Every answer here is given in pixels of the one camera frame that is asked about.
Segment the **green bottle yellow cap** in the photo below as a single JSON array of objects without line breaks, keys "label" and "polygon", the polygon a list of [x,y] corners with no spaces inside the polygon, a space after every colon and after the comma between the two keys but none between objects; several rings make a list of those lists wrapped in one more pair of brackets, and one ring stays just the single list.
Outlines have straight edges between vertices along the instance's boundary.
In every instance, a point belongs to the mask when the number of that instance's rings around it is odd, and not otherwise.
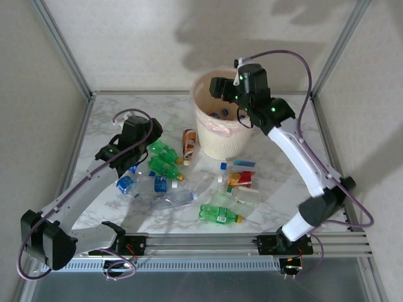
[{"label": "green bottle yellow cap", "polygon": [[220,206],[212,206],[210,204],[202,204],[198,218],[202,221],[218,223],[220,225],[228,225],[232,223],[242,223],[242,216],[235,214],[228,208]]},{"label": "green bottle yellow cap", "polygon": [[180,173],[178,168],[171,163],[165,162],[158,156],[153,156],[148,161],[147,165],[149,169],[167,177],[168,179],[183,181],[185,179],[185,175]]},{"label": "green bottle yellow cap", "polygon": [[156,154],[163,161],[181,165],[183,163],[183,159],[178,156],[175,149],[171,148],[169,145],[163,143],[160,140],[157,140],[149,145],[150,151],[153,154]]}]

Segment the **brown label plastic bottle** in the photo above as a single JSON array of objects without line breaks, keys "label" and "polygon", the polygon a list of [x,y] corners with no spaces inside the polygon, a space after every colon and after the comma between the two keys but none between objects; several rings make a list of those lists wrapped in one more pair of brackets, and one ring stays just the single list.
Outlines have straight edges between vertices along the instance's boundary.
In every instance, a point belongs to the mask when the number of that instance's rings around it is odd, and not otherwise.
[{"label": "brown label plastic bottle", "polygon": [[189,167],[195,151],[197,132],[194,129],[185,129],[182,136],[183,165]]}]

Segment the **blue label white cap bottle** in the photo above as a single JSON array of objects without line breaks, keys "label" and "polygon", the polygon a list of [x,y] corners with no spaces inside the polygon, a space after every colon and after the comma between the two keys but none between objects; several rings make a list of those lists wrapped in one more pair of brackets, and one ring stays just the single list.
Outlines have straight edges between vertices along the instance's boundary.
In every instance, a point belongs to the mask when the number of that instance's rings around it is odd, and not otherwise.
[{"label": "blue label white cap bottle", "polygon": [[177,189],[178,181],[168,179],[166,176],[156,176],[154,178],[154,191],[156,193],[166,193],[172,189]]}]

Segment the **clear bottle wide blue label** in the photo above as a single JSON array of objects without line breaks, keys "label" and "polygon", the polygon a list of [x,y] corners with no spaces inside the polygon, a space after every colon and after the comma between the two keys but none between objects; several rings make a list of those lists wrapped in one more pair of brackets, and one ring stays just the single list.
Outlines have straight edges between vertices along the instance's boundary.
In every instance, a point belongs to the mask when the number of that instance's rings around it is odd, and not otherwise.
[{"label": "clear bottle wide blue label", "polygon": [[140,195],[141,175],[137,172],[138,166],[129,168],[116,182],[116,188],[124,195],[138,198]]}]

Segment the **crushed clear bluish bottle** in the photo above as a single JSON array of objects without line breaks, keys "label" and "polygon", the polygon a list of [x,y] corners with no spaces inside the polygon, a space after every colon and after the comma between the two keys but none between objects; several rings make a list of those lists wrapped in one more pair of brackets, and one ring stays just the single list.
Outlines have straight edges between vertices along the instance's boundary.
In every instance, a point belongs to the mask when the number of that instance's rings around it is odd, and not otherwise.
[{"label": "crushed clear bluish bottle", "polygon": [[153,210],[166,210],[191,204],[195,195],[189,190],[183,190],[158,196],[150,201]]}]

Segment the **pink plastic bin liner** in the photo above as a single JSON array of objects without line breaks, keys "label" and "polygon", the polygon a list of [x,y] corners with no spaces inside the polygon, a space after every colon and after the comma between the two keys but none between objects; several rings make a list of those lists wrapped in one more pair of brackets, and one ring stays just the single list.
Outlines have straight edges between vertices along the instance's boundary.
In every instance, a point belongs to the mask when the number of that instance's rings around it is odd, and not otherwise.
[{"label": "pink plastic bin liner", "polygon": [[[255,128],[246,128],[237,120],[236,103],[227,103],[220,98],[215,99],[210,95],[210,81],[213,77],[224,77],[234,80],[235,70],[215,69],[207,72],[197,79],[190,90],[190,99],[193,102],[197,123],[208,131],[221,136],[231,137],[234,135],[252,135]],[[229,114],[224,116],[222,109],[227,109]],[[220,119],[211,117],[211,113],[218,113]]]}]

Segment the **cream plastic waste bin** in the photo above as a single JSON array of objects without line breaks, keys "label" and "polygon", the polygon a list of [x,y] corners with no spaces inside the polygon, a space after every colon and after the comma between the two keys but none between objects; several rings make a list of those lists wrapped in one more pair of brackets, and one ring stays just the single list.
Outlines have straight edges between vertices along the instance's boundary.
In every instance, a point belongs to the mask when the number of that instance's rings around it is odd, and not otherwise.
[{"label": "cream plastic waste bin", "polygon": [[[246,116],[246,112],[237,109],[237,117]],[[243,126],[250,124],[248,117],[244,118],[240,123]],[[231,137],[218,136],[204,127],[200,126],[196,121],[198,141],[202,151],[209,157],[217,160],[225,160],[240,155],[253,135],[246,134],[234,135]]]}]

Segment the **red orange label bottle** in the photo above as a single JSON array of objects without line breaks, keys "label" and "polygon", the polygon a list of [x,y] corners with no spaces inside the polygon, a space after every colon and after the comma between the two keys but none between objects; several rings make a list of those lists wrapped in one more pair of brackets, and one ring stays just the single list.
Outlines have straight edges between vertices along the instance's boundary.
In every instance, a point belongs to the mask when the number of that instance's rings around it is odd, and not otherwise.
[{"label": "red orange label bottle", "polygon": [[219,175],[217,182],[224,184],[228,187],[251,187],[254,171],[240,171],[240,172],[230,172],[225,175]]}]

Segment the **clear bottle green cap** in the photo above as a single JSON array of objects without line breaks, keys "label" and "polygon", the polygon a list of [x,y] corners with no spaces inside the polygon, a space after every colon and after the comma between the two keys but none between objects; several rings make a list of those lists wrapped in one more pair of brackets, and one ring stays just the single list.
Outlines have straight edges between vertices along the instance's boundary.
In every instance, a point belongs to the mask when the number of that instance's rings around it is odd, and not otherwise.
[{"label": "clear bottle green cap", "polygon": [[261,202],[261,194],[258,190],[251,189],[244,186],[229,187],[223,186],[220,188],[220,192],[237,203],[244,204],[246,206],[257,207]]}]

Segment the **aluminium frame rail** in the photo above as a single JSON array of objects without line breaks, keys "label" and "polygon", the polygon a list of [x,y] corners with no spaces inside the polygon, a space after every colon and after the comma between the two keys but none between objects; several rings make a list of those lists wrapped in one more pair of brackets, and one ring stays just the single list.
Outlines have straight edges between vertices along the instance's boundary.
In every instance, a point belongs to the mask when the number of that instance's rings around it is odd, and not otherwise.
[{"label": "aluminium frame rail", "polygon": [[78,161],[82,143],[84,140],[86,128],[88,127],[89,118],[90,118],[95,100],[96,100],[95,94],[93,94],[88,99],[88,102],[84,109],[83,116],[82,116],[80,124],[79,124],[78,131],[74,137],[72,148],[69,153],[69,159],[67,160],[62,178],[60,180],[60,184],[56,191],[56,195],[55,195],[56,197],[61,195],[69,187],[69,185],[72,182],[72,179],[74,176],[74,171],[76,169],[77,161]]},{"label": "aluminium frame rail", "polygon": [[[132,90],[132,91],[94,91],[93,96],[101,95],[189,95],[190,90]],[[305,91],[274,91],[271,90],[272,95],[304,95]]]},{"label": "aluminium frame rail", "polygon": [[[329,125],[327,123],[321,101],[318,97],[310,99],[311,107],[314,112],[319,131],[321,133],[322,142],[326,150],[326,157],[330,164],[343,176],[343,170],[336,152]],[[356,223],[356,214],[353,208],[352,201],[346,198],[344,201],[343,215],[346,223]]]}]

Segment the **aluminium frame post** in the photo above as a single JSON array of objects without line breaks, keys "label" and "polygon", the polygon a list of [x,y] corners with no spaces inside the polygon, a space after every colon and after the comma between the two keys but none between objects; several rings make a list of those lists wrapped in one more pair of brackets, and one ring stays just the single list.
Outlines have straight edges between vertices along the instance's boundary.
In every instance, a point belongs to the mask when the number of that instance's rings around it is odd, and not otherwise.
[{"label": "aluminium frame post", "polygon": [[82,92],[82,95],[88,101],[90,101],[93,96],[93,91],[85,79],[45,0],[28,0],[28,2],[31,4],[40,21],[43,23],[46,32],[48,33],[62,60],[66,64],[67,69],[71,73],[71,76],[77,84],[79,90]]},{"label": "aluminium frame post", "polygon": [[343,26],[327,60],[324,64],[321,73],[319,74],[315,84],[312,87],[311,98],[315,100],[326,85],[327,80],[332,74],[336,64],[341,58],[344,50],[346,49],[351,37],[356,31],[360,21],[364,17],[372,0],[356,0],[356,4],[349,14],[346,23]]}]

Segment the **wide aluminium mounting rail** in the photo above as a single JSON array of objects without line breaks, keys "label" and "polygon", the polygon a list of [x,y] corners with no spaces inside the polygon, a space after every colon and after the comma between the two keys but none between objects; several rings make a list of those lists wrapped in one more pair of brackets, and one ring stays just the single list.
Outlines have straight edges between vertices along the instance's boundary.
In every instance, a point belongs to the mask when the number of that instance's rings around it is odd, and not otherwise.
[{"label": "wide aluminium mounting rail", "polygon": [[[126,234],[146,236],[146,248],[143,256],[155,258],[230,258],[236,256],[276,258],[297,257],[299,255],[259,255],[256,244],[258,235],[253,234]],[[32,250],[32,255],[46,264],[63,266],[78,256],[104,255],[103,244],[108,246],[112,240],[124,236],[111,232],[84,233],[78,230],[61,239],[46,238],[40,250]],[[314,253],[305,257],[370,257],[372,249],[363,232],[325,232],[309,236]]]}]

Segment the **aluminium frame leg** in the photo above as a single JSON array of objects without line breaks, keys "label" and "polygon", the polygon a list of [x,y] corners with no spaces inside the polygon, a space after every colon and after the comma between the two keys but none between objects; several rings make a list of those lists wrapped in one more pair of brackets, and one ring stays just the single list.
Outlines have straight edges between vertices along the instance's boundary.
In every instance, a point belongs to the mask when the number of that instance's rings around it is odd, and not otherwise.
[{"label": "aluminium frame leg", "polygon": [[375,260],[359,257],[357,262],[369,302],[389,302]]},{"label": "aluminium frame leg", "polygon": [[[29,276],[40,275],[40,263],[36,259],[28,258],[23,266]],[[12,302],[31,302],[35,293],[37,281],[26,281],[19,278]]]}]

